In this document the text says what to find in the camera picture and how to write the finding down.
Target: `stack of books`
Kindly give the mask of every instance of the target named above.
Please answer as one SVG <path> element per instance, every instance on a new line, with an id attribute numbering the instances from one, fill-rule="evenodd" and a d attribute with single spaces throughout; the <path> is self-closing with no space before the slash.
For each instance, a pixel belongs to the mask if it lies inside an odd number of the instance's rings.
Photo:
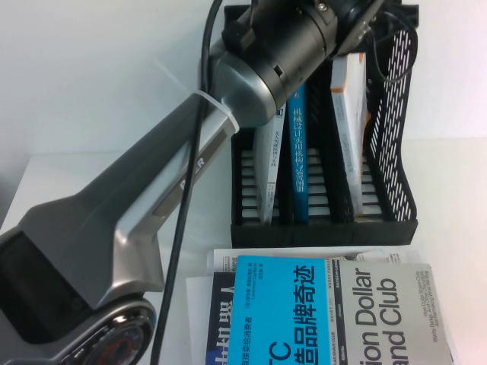
<path id="1" fill-rule="evenodd" d="M 188 279 L 189 303 L 192 281 L 212 292 L 206 341 L 192 330 L 193 363 L 454 363 L 431 267 L 417 250 L 215 250 L 212 258 L 212 277 Z"/>

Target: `black cable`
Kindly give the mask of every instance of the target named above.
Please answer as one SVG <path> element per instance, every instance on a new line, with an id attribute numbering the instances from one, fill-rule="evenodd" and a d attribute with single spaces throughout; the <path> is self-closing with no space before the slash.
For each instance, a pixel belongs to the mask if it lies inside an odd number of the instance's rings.
<path id="1" fill-rule="evenodd" d="M 215 19 L 220 8 L 222 0 L 214 0 L 210 7 L 208 17 L 206 18 L 205 31 L 203 33 L 202 41 L 202 58 L 200 62 L 200 80 L 199 87 L 204 93 L 210 91 L 210 45 L 212 40 L 212 31 Z M 188 216 L 189 203 L 191 202 L 191 193 L 193 192 L 194 172 L 196 168 L 196 161 L 198 160 L 199 140 L 201 135 L 202 122 L 205 118 L 208 104 L 206 99 L 200 98 L 198 105 L 198 114 L 196 119 L 196 127 L 191 141 L 191 150 L 189 152 L 188 170 L 186 172 L 186 184 L 183 190 L 183 197 L 181 198 L 180 211 L 177 217 L 176 231 L 174 233 L 173 248 L 170 253 L 169 268 L 167 269 L 166 285 L 164 288 L 164 295 L 162 298 L 161 311 L 159 313 L 158 325 L 154 335 L 154 343 L 152 345 L 151 365 L 158 365 L 161 356 L 162 341 L 164 340 L 164 332 L 167 324 L 167 317 L 169 315 L 170 302 L 173 296 L 174 284 L 176 281 L 177 264 L 180 258 L 181 246 L 183 244 L 184 228 L 186 226 L 186 219 Z"/>
<path id="2" fill-rule="evenodd" d="M 258 5 L 259 5 L 259 0 L 252 0 L 252 2 L 250 3 L 250 22 L 249 22 L 250 27 L 252 27 L 253 25 L 253 15 Z"/>
<path id="3" fill-rule="evenodd" d="M 409 21 L 407 16 L 405 16 L 401 10 L 399 10 L 397 7 L 394 6 L 384 6 L 384 9 L 382 10 L 381 14 L 384 14 L 388 17 L 393 18 L 394 20 L 398 21 L 399 23 L 402 24 L 404 27 L 404 30 L 409 33 L 409 36 L 411 38 L 411 54 L 410 54 L 410 59 L 409 59 L 409 67 L 404 70 L 404 72 L 399 75 L 397 78 L 390 79 L 387 76 L 384 75 L 384 73 L 380 70 L 380 65 L 379 65 L 379 60 L 377 56 L 377 42 L 374 37 L 373 32 L 369 32 L 371 34 L 371 42 L 372 42 L 372 56 L 374 57 L 374 62 L 376 65 L 377 72 L 382 79 L 383 82 L 389 83 L 389 84 L 395 84 L 398 82 L 401 82 L 404 78 L 406 78 L 411 72 L 412 68 L 414 67 L 414 64 L 416 62 L 416 58 L 418 56 L 418 46 L 419 46 L 419 39 L 418 39 L 418 32 L 416 32 L 416 29 L 414 25 Z"/>

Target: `white table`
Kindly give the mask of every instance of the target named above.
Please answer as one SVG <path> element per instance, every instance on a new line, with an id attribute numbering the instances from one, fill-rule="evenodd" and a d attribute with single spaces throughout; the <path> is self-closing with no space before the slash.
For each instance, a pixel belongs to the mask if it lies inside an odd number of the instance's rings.
<path id="1" fill-rule="evenodd" d="M 2 231 L 32 205 L 77 192 L 118 154 L 66 154 L 31 159 Z M 434 270 L 441 308 L 462 364 L 487 358 L 487 141 L 404 142 L 403 163 L 418 206 L 421 246 Z M 158 234 L 167 269 L 176 215 Z M 229 145 L 196 184 L 161 363 L 191 363 L 185 278 L 205 274 L 207 252 L 231 246 Z M 160 294 L 146 296 L 158 309 Z M 141 364 L 148 363 L 148 353 Z"/>

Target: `book cover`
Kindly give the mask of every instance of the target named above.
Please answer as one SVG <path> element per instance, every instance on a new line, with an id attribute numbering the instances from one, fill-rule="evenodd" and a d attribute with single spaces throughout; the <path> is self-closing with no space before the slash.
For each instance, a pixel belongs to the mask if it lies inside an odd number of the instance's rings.
<path id="1" fill-rule="evenodd" d="M 363 213 L 361 159 L 368 115 L 365 65 L 366 58 L 363 53 L 337 57 L 333 61 L 330 85 L 343 164 L 355 214 Z"/>
<path id="2" fill-rule="evenodd" d="M 294 192 L 294 221 L 309 223 L 307 191 L 306 85 L 288 100 L 291 169 Z"/>
<path id="3" fill-rule="evenodd" d="M 272 222 L 285 111 L 286 105 L 278 109 L 269 123 L 256 129 L 253 139 L 257 210 L 263 224 Z"/>
<path id="4" fill-rule="evenodd" d="M 241 256 L 228 365 L 450 365 L 429 265 Z"/>
<path id="5" fill-rule="evenodd" d="M 227 363 L 234 283 L 235 273 L 233 272 L 216 272 L 213 275 L 206 365 L 225 365 Z"/>

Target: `black desk organizer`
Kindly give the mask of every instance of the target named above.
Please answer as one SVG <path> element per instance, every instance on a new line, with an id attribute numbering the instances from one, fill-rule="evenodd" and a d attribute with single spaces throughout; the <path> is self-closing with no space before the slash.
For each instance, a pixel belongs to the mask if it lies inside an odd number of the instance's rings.
<path id="1" fill-rule="evenodd" d="M 240 9 L 227 7 L 227 17 Z M 400 33 L 382 42 L 378 59 L 382 70 L 394 78 L 409 62 L 410 42 Z M 406 118 L 411 76 L 385 84 L 368 63 L 368 109 L 372 115 L 364 138 L 364 200 L 370 214 L 354 219 L 350 191 L 333 112 L 329 85 L 331 62 L 325 62 L 307 81 L 307 143 L 310 224 L 294 223 L 288 121 L 279 163 L 275 215 L 262 225 L 252 186 L 253 130 L 241 130 L 232 138 L 232 225 L 234 248 L 296 246 L 398 246 L 410 244 L 418 226 L 416 206 L 401 161 L 401 140 Z M 313 215 L 315 208 L 329 214 Z"/>

